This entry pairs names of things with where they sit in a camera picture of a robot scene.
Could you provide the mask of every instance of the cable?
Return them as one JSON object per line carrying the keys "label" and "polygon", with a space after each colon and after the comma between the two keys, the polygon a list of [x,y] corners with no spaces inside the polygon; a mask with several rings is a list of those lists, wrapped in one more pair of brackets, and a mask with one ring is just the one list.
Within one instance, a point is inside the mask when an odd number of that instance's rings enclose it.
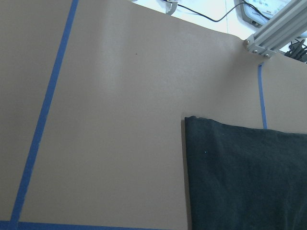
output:
{"label": "cable", "polygon": [[270,18],[268,18],[267,16],[263,15],[254,5],[252,5],[252,4],[250,4],[250,3],[247,3],[247,2],[244,1],[244,0],[242,0],[241,3],[235,5],[230,11],[228,11],[228,12],[227,12],[222,18],[220,18],[219,20],[214,20],[214,19],[212,19],[212,18],[210,18],[210,17],[208,17],[208,16],[206,16],[206,15],[204,15],[204,14],[202,14],[202,13],[199,13],[199,12],[197,12],[197,11],[194,11],[194,10],[192,10],[192,9],[186,7],[186,6],[183,6],[183,5],[180,5],[180,4],[178,4],[178,6],[180,6],[180,7],[182,7],[182,8],[185,8],[185,9],[187,9],[187,10],[193,12],[193,13],[196,13],[196,14],[202,16],[202,17],[205,17],[206,19],[209,19],[209,20],[212,21],[212,22],[217,23],[217,22],[221,21],[222,19],[224,19],[224,17],[226,17],[234,8],[236,8],[237,6],[242,5],[242,4],[248,5],[250,8],[252,8],[254,11],[256,11],[258,14],[260,14],[260,15],[261,15],[262,17],[264,17],[265,19],[267,19],[267,20],[270,19]]}

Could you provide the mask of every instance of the black cloth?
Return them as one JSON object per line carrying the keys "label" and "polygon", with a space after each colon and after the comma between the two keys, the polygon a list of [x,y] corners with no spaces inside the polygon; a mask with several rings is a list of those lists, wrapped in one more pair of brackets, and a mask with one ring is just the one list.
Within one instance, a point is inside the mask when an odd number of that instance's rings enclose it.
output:
{"label": "black cloth", "polygon": [[307,230],[307,135],[185,118],[193,230]]}

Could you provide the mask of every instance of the blue line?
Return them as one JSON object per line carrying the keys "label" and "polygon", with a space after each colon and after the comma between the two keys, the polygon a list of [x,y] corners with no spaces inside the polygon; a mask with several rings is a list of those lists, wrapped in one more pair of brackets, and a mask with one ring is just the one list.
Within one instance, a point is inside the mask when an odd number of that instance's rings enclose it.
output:
{"label": "blue line", "polygon": [[260,97],[262,124],[263,124],[264,129],[268,129],[267,117],[265,115],[265,104],[264,104],[263,89],[262,89],[262,66],[263,65],[264,65],[263,62],[258,65],[258,86],[259,86],[259,97]]}
{"label": "blue line", "polygon": [[77,5],[78,5],[78,0],[72,0],[71,8],[70,8],[68,18],[67,18],[67,21],[66,21],[66,24],[65,24],[65,28],[64,28],[63,36],[62,36],[61,43],[60,43],[60,46],[59,46],[59,49],[58,49],[57,57],[56,57],[56,60],[54,62],[53,70],[52,70],[52,73],[51,73],[51,76],[50,76],[50,80],[49,80],[49,84],[48,84],[48,87],[47,87],[45,99],[44,99],[44,102],[43,102],[43,105],[42,105],[42,108],[41,108],[41,111],[40,111],[40,114],[39,114],[39,118],[38,118],[38,121],[37,121],[35,132],[34,132],[34,135],[33,135],[31,147],[30,147],[29,154],[28,154],[28,158],[27,158],[27,161],[25,163],[23,176],[22,176],[22,179],[20,181],[17,197],[16,197],[14,208],[13,208],[13,211],[12,211],[11,221],[10,221],[9,227],[8,227],[9,230],[16,230],[17,229],[20,214],[21,214],[21,211],[22,211],[22,208],[23,208],[23,205],[24,205],[25,195],[27,193],[27,189],[28,189],[28,186],[29,186],[29,183],[30,183],[31,174],[32,174],[32,170],[33,170],[33,167],[34,167],[37,151],[38,151],[38,148],[39,148],[40,141],[42,139],[42,135],[43,135],[43,132],[44,132],[48,112],[49,112],[50,105],[51,105],[51,102],[52,102],[53,93],[54,93],[54,90],[55,90],[55,87],[56,87],[56,84],[57,84],[59,71],[61,69],[63,57],[64,57],[64,54],[65,54],[65,49],[66,49],[67,42],[68,42],[68,39],[69,39],[69,34],[71,32],[72,22],[73,22],[73,18],[75,16],[75,13],[76,13]]}
{"label": "blue line", "polygon": [[[0,221],[0,230],[6,230],[8,225],[9,221]],[[157,230],[157,229],[19,222],[17,230]]]}

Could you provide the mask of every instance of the blue tape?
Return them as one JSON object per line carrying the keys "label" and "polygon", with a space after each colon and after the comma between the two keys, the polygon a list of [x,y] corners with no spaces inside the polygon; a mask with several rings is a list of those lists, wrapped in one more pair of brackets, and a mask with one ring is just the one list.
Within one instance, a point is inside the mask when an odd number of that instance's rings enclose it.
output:
{"label": "blue tape", "polygon": [[[9,221],[0,221],[0,230],[6,230],[8,225]],[[157,230],[157,229],[19,222],[17,230]]]}
{"label": "blue tape", "polygon": [[263,128],[267,129],[267,117],[265,115],[265,104],[264,104],[264,96],[263,96],[263,89],[262,89],[262,66],[264,63],[258,65],[258,87],[259,87],[259,97],[260,97],[260,106],[261,106],[261,115],[262,115],[262,124]]}
{"label": "blue tape", "polygon": [[50,105],[52,102],[53,93],[54,93],[54,90],[57,84],[59,71],[61,69],[61,65],[62,65],[63,57],[65,54],[67,42],[69,39],[69,34],[71,32],[72,22],[73,22],[75,13],[76,13],[77,5],[78,5],[78,0],[72,0],[71,8],[70,8],[68,18],[65,24],[63,36],[62,36],[61,43],[58,49],[56,60],[54,62],[54,66],[53,66],[53,70],[50,76],[45,99],[44,99],[44,102],[43,102],[43,105],[42,105],[42,108],[39,114],[39,118],[38,118],[35,132],[33,135],[31,147],[29,150],[28,158],[25,163],[23,176],[22,176],[22,179],[19,185],[16,200],[14,203],[11,220],[8,226],[9,230],[17,229],[17,224],[20,218],[20,214],[21,214],[23,205],[24,205],[25,195],[26,195],[29,183],[30,183],[31,174],[32,174],[32,170],[34,167],[37,151],[38,151],[39,144],[42,139],[43,132],[44,132],[48,112],[49,112]]}

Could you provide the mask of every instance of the dark green towel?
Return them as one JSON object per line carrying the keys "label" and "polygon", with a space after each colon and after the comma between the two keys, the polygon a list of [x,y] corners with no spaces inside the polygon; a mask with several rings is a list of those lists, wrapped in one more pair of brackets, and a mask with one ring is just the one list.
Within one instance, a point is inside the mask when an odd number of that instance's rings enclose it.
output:
{"label": "dark green towel", "polygon": [[193,230],[307,230],[307,135],[185,118]]}

